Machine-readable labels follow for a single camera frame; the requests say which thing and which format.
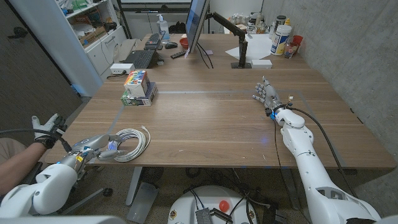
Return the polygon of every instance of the robotic arm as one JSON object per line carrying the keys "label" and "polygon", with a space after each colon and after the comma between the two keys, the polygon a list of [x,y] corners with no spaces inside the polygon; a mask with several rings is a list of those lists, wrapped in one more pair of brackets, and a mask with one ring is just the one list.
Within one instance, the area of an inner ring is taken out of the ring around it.
{"label": "robotic arm", "polygon": [[124,151],[100,151],[108,142],[123,142],[121,136],[103,134],[76,143],[61,161],[48,166],[36,176],[37,184],[20,185],[12,189],[0,206],[0,218],[47,215],[60,209],[76,181],[84,175],[87,161],[97,157],[106,161],[121,156]]}
{"label": "robotic arm", "polygon": [[268,80],[263,77],[262,81],[264,84],[256,86],[261,97],[253,95],[253,98],[264,103],[267,115],[282,126],[280,133],[296,159],[312,223],[345,224],[358,219],[379,221],[379,214],[370,204],[347,194],[331,181],[312,146],[314,137],[304,119],[286,109]]}

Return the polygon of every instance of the spray bottle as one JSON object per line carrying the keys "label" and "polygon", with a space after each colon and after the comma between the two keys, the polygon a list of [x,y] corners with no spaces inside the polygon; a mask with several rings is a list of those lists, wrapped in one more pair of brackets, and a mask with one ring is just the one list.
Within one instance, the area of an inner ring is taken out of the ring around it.
{"label": "spray bottle", "polygon": [[162,44],[167,44],[170,42],[170,34],[169,34],[169,25],[167,21],[163,20],[163,16],[161,14],[159,16],[159,21],[157,21],[157,27],[159,28],[159,34],[163,35]]}

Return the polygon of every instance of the gray wall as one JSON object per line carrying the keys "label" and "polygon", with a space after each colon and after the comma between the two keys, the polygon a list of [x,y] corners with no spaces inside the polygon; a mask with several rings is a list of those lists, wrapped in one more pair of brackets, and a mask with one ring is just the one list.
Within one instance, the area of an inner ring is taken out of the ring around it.
{"label": "gray wall", "polygon": [[[263,12],[267,24],[290,18],[293,34],[304,37],[301,56],[397,160],[398,1],[265,0]],[[382,216],[397,214],[397,176],[396,169],[356,191]]]}

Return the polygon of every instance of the computer monitor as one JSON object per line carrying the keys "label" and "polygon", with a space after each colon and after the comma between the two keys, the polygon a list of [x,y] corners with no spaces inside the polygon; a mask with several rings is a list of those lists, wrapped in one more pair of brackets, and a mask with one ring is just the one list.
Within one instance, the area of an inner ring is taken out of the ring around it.
{"label": "computer monitor", "polygon": [[190,52],[195,50],[198,42],[203,21],[209,7],[210,0],[192,0],[186,22],[188,46]]}

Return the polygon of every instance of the desk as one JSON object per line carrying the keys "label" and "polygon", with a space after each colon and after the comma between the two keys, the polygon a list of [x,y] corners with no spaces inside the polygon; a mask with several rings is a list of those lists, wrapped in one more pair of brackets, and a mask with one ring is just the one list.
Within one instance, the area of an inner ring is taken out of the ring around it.
{"label": "desk", "polygon": [[[180,35],[171,36],[178,42]],[[265,76],[293,107],[314,115],[324,127],[336,149],[341,165],[353,169],[391,169],[392,156],[350,111],[330,84],[300,55],[292,59],[270,55],[269,70],[231,69],[237,61],[225,53],[238,46],[238,38],[224,34],[202,34],[199,43],[211,49],[215,67],[209,70],[198,50],[187,58],[172,60],[182,50],[163,49],[165,65],[148,69],[159,93],[152,106],[122,106],[125,77],[107,80],[64,134],[74,144],[96,134],[116,133],[121,129],[150,131],[152,141],[137,158],[127,163],[116,161],[95,164],[115,166],[176,167],[265,167],[278,168],[274,143],[274,123],[266,117],[264,105],[252,99],[254,86]],[[323,165],[336,169],[330,149],[316,124],[305,118],[315,136],[314,148]],[[282,167],[297,167],[294,157],[282,142],[277,126],[276,138]],[[136,142],[122,149],[131,151]],[[46,161],[54,163],[65,155],[59,142]]]}

